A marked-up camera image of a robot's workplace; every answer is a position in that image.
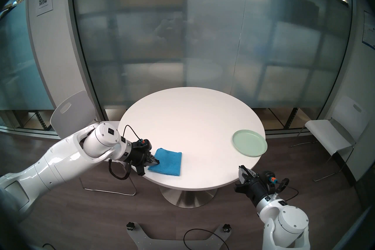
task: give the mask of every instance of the white chair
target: white chair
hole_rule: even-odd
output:
[[[348,138],[345,138],[343,134],[340,133],[332,125],[332,119],[337,121],[342,127],[346,129],[346,131],[351,135],[353,139],[352,142],[349,142],[347,140]],[[329,120],[311,120],[305,124],[302,130],[305,127],[309,129],[310,132],[316,137],[316,139],[324,146],[324,148],[331,155],[331,157],[326,162],[328,162],[336,152],[348,149],[350,147],[352,148],[348,158],[346,159],[344,165],[341,167],[339,171],[327,175],[325,177],[319,178],[317,180],[313,179],[313,181],[319,181],[331,175],[337,174],[344,168],[353,152],[355,144],[357,143],[359,137],[366,128],[369,119],[369,115],[364,109],[362,109],[362,107],[359,104],[357,104],[351,98],[343,96],[334,108],[332,117]],[[300,143],[292,145],[290,147],[315,142]]]
[[[86,91],[79,91],[78,93],[70,96],[65,101],[63,101],[58,107],[55,109],[51,116],[51,125],[56,133],[59,135],[61,139],[64,139],[71,134],[83,129],[84,127],[90,125],[95,120],[95,107],[91,102],[90,98],[87,95]],[[114,125],[116,128],[119,125],[119,121],[104,121]],[[112,162],[116,162],[122,165],[125,172],[125,163],[112,160]],[[134,193],[120,193],[120,192],[109,192],[106,190],[95,190],[90,188],[85,188],[81,178],[80,182],[82,188],[85,190],[91,190],[95,192],[106,192],[106,193],[117,193],[123,194],[125,196],[134,196],[137,193],[137,189],[134,186],[132,179],[129,177],[130,182],[134,187]]]

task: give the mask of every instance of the glass partition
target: glass partition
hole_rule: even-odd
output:
[[[0,15],[0,126],[49,130],[54,108],[31,50],[25,3],[11,0]]]
[[[351,8],[341,0],[74,0],[74,8],[106,110],[193,86],[231,94],[252,108],[315,119],[337,77],[351,23]],[[289,117],[278,118],[289,127]]]

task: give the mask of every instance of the table top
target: table top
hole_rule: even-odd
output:
[[[182,152],[180,176],[148,171],[152,182],[179,190],[209,190],[238,179],[238,167],[251,169],[260,157],[239,153],[232,135],[249,129],[265,137],[262,122],[239,99],[213,89],[180,87],[158,91],[134,103],[123,115],[119,132],[126,125],[158,148]],[[130,128],[124,137],[136,141]]]

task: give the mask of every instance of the white wall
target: white wall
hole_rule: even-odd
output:
[[[327,114],[329,118],[337,101],[347,95],[360,104],[370,115],[371,119],[362,136],[354,147],[353,154],[348,161],[352,174],[359,180],[361,176],[375,162],[375,50],[362,43],[364,10],[372,13],[366,0],[355,0],[353,7],[352,31],[345,58],[349,62],[343,73],[335,99]],[[348,152],[341,153],[344,160]]]
[[[38,0],[27,1],[35,61],[54,105],[58,106],[74,93],[86,90],[68,28],[68,0],[52,0],[53,10],[39,16]]]

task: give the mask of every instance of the mint green plate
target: mint green plate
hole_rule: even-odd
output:
[[[232,136],[234,147],[242,154],[257,157],[267,151],[267,142],[257,132],[251,130],[238,130]]]

